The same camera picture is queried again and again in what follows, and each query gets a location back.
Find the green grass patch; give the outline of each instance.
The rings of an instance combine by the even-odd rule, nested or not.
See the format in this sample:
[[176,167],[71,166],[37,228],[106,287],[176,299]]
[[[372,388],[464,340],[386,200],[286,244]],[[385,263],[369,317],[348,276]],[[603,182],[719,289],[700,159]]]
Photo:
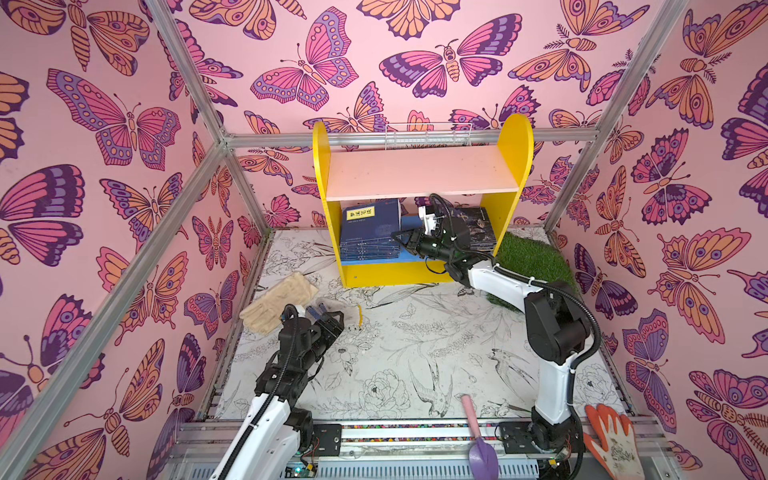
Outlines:
[[[538,280],[547,282],[563,280],[574,290],[577,289],[573,273],[565,263],[565,258],[552,245],[507,233],[498,249],[496,259],[504,268],[521,275],[534,276]],[[491,294],[488,294],[488,301],[519,311],[510,303]]]

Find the work glove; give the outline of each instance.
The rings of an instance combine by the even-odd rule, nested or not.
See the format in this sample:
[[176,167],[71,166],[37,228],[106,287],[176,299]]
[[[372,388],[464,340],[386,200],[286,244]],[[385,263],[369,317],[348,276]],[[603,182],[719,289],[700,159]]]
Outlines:
[[634,427],[626,415],[600,404],[585,408],[600,443],[584,434],[584,443],[614,480],[642,480],[643,467],[634,440]]

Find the bird drawing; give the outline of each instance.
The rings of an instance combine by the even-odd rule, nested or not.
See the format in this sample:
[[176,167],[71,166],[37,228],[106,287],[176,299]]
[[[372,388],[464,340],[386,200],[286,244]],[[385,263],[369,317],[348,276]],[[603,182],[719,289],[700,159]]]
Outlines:
[[493,349],[488,358],[496,361],[496,373],[523,404],[535,401],[536,379],[516,365],[516,361],[529,363],[528,360],[502,349]]
[[451,376],[451,384],[448,387],[448,393],[445,394],[440,387],[440,370],[435,364],[432,368],[432,364],[427,361],[429,365],[429,372],[432,374],[432,388],[427,388],[421,384],[419,380],[413,375],[413,368],[408,364],[408,368],[411,370],[411,381],[413,382],[413,388],[416,390],[416,395],[424,403],[429,404],[429,416],[431,418],[445,417],[448,413],[448,407],[451,402],[451,393],[453,392],[453,376]]

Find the blue book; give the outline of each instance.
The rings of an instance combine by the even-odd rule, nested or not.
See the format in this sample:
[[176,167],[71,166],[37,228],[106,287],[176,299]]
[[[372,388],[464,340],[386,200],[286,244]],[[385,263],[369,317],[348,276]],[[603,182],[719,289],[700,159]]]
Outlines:
[[400,203],[396,198],[347,207],[342,212],[341,247],[396,246],[392,232],[400,230]]

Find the black cable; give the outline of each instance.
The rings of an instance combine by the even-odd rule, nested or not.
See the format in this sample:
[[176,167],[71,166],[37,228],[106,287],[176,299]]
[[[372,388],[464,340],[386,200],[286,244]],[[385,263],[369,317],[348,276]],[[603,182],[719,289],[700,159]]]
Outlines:
[[589,357],[593,356],[600,349],[600,343],[602,342],[600,325],[598,325],[598,320],[594,318],[594,315],[592,314],[592,312],[575,295],[572,295],[569,292],[563,289],[557,288],[556,286],[552,286],[546,282],[542,282],[540,280],[530,280],[529,278],[521,275],[520,273],[516,273],[511,270],[505,269],[503,266],[497,266],[494,270],[498,271],[501,275],[508,276],[515,280],[530,282],[530,284],[533,286],[539,286],[550,292],[562,295],[563,297],[567,298],[568,300],[573,302],[576,306],[578,306],[580,309],[584,311],[584,313],[587,315],[587,320],[589,320],[589,323],[591,325],[592,333],[594,334],[594,342],[592,343],[592,346],[590,346],[589,349],[587,349],[586,352],[582,353],[581,355],[577,356],[574,359],[574,361],[571,363],[571,373],[568,376],[568,401],[567,401],[568,411],[571,413],[571,417],[573,418],[574,423],[576,424],[576,432],[578,434],[578,439],[581,441],[583,445],[582,448],[579,449],[578,454],[576,456],[576,464],[574,465],[573,470],[571,470],[571,474],[568,476],[568,480],[573,480],[574,478],[576,478],[576,475],[578,475],[579,470],[581,469],[581,463],[584,460],[584,448],[586,447],[586,444],[584,444],[584,426],[581,424],[581,418],[579,418],[578,414],[576,413],[576,409],[573,406],[574,386],[576,383],[576,367],[578,367],[583,361],[585,361]]
[[289,318],[293,318],[293,335],[291,336],[288,354],[285,359],[281,359],[283,360],[283,367],[280,369],[280,374],[278,374],[277,376],[277,380],[275,382],[274,388],[272,388],[272,392],[270,392],[270,394],[266,397],[266,400],[261,405],[259,412],[256,414],[255,417],[253,417],[253,420],[251,420],[250,424],[248,424],[248,426],[246,427],[245,432],[243,432],[243,434],[237,440],[237,444],[235,445],[235,448],[232,450],[232,454],[230,455],[229,458],[227,458],[227,462],[224,464],[224,467],[221,469],[221,473],[219,474],[218,480],[226,480],[227,475],[232,469],[232,465],[234,465],[234,462],[237,459],[237,456],[240,454],[240,450],[242,450],[243,445],[245,445],[245,442],[246,440],[248,440],[248,437],[250,436],[251,432],[254,430],[254,427],[259,423],[259,420],[261,420],[261,417],[264,415],[264,412],[266,411],[267,407],[270,406],[270,403],[272,402],[272,399],[274,398],[275,393],[277,392],[277,389],[280,387],[280,383],[283,381],[283,377],[285,376],[285,373],[288,370],[288,363],[290,362],[290,359],[293,356],[293,351],[296,348],[296,337],[299,334],[299,312],[296,310],[295,306],[290,304],[286,305],[285,309],[283,310],[282,318],[284,322]]

